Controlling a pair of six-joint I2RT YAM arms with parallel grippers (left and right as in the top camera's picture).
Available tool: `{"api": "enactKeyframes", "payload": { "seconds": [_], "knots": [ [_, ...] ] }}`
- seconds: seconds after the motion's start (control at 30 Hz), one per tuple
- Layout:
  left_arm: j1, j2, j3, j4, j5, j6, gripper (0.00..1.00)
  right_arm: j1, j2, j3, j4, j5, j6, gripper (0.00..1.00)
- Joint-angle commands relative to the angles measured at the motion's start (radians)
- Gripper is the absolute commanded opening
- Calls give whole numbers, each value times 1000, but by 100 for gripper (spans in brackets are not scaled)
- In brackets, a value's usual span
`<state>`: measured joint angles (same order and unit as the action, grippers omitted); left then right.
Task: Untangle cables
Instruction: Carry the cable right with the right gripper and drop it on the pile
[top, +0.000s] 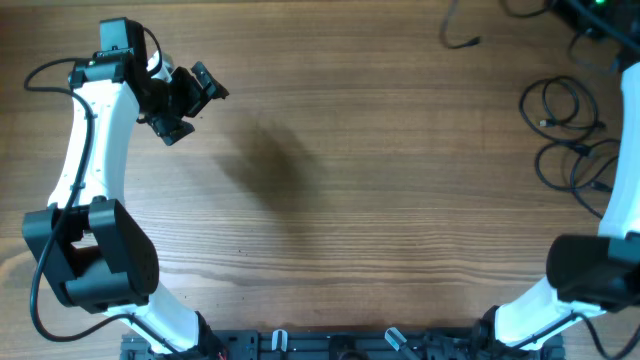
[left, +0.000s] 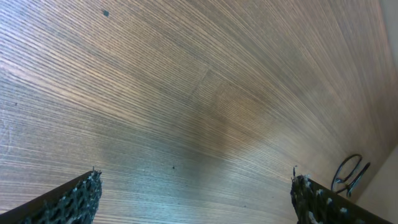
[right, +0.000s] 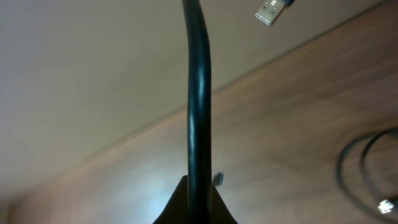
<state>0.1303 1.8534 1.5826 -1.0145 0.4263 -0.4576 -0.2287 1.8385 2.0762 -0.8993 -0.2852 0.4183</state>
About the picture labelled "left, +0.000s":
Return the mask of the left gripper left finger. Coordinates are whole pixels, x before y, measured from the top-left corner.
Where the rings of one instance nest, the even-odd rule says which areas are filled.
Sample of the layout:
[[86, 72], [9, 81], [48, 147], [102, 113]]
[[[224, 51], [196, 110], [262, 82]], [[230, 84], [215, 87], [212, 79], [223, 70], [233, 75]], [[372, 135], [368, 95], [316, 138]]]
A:
[[1, 214], [3, 224], [92, 224], [102, 195], [101, 172], [91, 170]]

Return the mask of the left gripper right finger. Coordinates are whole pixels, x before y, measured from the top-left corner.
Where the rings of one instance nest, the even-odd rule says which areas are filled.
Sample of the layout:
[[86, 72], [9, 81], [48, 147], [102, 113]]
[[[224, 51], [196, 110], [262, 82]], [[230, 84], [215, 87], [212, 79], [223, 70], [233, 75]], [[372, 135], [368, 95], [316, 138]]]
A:
[[391, 224], [324, 188], [307, 175], [292, 177], [290, 196], [298, 224]]

